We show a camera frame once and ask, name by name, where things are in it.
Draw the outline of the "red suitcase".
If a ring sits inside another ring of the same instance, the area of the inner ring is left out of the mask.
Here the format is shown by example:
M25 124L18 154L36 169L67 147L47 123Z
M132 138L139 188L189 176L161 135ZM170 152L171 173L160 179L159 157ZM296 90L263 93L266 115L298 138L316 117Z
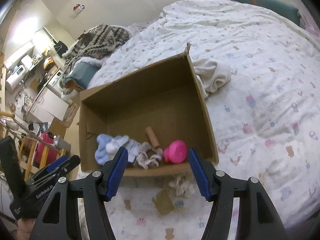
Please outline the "red suitcase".
M40 138L49 144L53 144L54 142L53 138L51 138L48 133L41 133ZM44 147L45 145L43 143L37 142L37 145L35 148L35 157L34 157L35 163L40 164ZM49 148L46 165L49 165L52 162L54 162L56 160L56 156L57 156L57 152Z

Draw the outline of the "wall switch with red sticker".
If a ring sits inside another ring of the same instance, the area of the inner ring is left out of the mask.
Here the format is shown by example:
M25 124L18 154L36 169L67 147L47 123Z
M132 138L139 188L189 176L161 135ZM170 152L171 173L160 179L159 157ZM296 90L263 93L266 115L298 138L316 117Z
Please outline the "wall switch with red sticker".
M76 18L85 9L84 4L76 4L73 7L72 18Z

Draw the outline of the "brown cardboard tube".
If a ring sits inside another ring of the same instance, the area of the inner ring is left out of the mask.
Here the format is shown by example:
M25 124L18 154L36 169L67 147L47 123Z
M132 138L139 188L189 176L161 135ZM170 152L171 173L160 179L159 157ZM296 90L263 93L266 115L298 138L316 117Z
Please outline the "brown cardboard tube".
M148 136L148 139L152 145L153 148L160 148L160 143L159 143L159 140L157 139L153 129L148 126L145 128L145 132L146 132L146 135Z

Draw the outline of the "pink rubber duck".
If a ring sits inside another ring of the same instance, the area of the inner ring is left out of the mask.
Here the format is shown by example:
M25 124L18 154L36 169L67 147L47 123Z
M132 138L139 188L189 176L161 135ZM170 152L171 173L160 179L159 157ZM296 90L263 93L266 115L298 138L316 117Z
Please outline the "pink rubber duck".
M184 141L173 141L163 152L166 163L179 164L185 161L188 154L188 148Z

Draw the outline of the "white sock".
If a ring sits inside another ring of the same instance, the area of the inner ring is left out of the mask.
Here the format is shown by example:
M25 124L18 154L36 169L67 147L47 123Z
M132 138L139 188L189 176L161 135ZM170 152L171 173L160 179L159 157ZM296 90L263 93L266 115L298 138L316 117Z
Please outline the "white sock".
M119 148L124 146L127 142L129 142L129 137L127 135L113 138L106 144L105 150L108 155L115 155Z

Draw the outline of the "light blue fluffy scrunchie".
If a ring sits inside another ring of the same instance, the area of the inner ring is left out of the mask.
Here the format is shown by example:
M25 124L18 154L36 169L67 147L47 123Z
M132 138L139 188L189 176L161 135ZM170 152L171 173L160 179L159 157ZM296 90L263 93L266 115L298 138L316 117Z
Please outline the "light blue fluffy scrunchie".
M97 144L98 148L94 154L95 160L99 165L104 165L107 161L110 161L114 158L114 153L110 153L106 150L106 145L108 143L114 143L116 140L107 135L107 134L100 134L97 136Z

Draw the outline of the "teal cushion with fleece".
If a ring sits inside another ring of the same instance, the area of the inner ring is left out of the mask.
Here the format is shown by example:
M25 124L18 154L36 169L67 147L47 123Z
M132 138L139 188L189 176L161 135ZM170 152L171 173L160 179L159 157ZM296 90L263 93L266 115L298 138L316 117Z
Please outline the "teal cushion with fleece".
M103 62L103 60L92 57L82 57L62 79L62 84L66 89L77 92L86 90L93 76L102 67Z

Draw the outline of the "beige lace scrunchie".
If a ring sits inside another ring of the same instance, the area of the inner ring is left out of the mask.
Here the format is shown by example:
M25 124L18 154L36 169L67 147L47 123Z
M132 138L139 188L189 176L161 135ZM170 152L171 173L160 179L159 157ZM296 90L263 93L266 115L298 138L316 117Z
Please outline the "beige lace scrunchie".
M143 142L139 146L136 161L138 165L145 170L153 167L159 167L160 161L163 159L163 150L154 148L149 142Z

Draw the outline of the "white kitchen cabinet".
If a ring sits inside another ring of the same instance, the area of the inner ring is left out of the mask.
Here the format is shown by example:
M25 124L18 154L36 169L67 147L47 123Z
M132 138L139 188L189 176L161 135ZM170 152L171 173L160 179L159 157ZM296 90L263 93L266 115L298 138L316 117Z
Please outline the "white kitchen cabinet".
M52 122L54 118L63 121L69 104L44 87L25 114L27 122Z

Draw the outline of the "cream folded cloth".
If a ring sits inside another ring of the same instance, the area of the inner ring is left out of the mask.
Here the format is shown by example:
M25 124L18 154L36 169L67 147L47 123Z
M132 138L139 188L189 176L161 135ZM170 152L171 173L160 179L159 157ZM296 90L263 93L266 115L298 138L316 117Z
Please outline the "cream folded cloth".
M230 65L215 59L197 60L193 62L193 68L204 99L231 80Z

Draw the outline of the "olive brown paper scrap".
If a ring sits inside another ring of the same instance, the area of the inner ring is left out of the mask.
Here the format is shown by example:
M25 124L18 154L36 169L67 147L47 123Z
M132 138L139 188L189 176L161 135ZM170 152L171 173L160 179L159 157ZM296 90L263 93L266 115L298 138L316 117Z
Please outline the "olive brown paper scrap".
M156 209L159 211L161 215L167 215L174 210L174 205L171 202L171 199L167 193L167 191L162 190L156 194L155 197L152 198L152 202L155 205Z

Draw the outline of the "white patterned bed quilt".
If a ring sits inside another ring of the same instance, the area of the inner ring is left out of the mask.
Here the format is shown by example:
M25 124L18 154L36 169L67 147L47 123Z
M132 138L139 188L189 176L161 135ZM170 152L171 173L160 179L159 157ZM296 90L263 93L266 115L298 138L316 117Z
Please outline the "white patterned bed quilt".
M178 54L230 65L205 99L217 168L258 177L290 239L319 212L319 38L275 12L229 0L185 0L106 58L89 83L105 85Z

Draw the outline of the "patterned knit blanket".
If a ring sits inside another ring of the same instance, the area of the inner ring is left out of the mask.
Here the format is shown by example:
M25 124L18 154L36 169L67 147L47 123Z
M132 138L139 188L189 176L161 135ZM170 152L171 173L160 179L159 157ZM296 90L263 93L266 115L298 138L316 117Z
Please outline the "patterned knit blanket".
M133 33L121 26L100 24L83 32L77 41L62 55L65 59L63 77L71 73L83 57L100 60L124 45Z

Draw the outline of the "brown cardboard box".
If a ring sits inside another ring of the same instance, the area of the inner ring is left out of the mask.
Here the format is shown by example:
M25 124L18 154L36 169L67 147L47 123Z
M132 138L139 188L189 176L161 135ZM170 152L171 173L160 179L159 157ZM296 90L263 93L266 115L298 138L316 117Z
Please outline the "brown cardboard box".
M209 113L189 52L150 64L111 83L80 93L81 169L100 168L97 136L127 135L137 142L153 129L161 148L182 140L203 159L219 162Z

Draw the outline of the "yellow wooden chair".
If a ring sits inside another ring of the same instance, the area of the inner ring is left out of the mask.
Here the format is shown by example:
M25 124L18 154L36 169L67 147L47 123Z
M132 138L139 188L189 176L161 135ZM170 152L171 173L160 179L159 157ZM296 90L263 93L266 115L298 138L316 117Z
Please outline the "yellow wooden chair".
M35 140L30 137L23 137L21 139L20 146L18 148L18 163L22 171L23 179L26 181L40 169L46 166L47 155L49 148L57 152L56 159L59 159L61 156L66 155L66 150L63 148L61 150L55 148L54 146L49 147L48 144L44 144L44 150L42 153L42 158L40 164L34 162L35 157L35 148L38 140Z

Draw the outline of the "white washing machine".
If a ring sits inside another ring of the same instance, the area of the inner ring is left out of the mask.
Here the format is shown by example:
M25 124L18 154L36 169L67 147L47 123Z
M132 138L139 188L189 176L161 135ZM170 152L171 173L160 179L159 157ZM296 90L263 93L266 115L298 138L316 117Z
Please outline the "white washing machine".
M63 95L63 88L61 87L62 75L63 71L57 70L47 84L47 88L60 98Z

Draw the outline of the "cream ruffled scrunchie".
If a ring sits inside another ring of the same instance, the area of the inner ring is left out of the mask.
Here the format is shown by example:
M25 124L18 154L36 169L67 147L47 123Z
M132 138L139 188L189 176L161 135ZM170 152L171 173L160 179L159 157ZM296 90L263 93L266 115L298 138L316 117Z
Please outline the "cream ruffled scrunchie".
M194 184L186 176L177 176L168 185L175 191L177 197L189 198L195 194Z

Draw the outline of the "teal headboard cushion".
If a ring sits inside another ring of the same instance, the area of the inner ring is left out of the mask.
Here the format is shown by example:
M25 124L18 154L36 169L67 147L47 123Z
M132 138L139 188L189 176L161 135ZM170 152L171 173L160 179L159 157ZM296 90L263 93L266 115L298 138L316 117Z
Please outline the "teal headboard cushion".
M300 26L300 13L299 10L291 5L280 2L278 0L231 0L240 3L260 6L291 20L296 25Z

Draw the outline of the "clear plastic barcode packet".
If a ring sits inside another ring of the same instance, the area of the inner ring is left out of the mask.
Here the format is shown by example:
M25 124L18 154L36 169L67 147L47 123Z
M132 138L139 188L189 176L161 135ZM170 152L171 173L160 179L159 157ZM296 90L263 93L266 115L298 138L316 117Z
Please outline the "clear plastic barcode packet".
M133 139L130 139L126 144L125 144L125 148L128 151L128 162L129 163L134 163L136 157L139 155L139 151L140 151L140 146L141 143L136 142Z

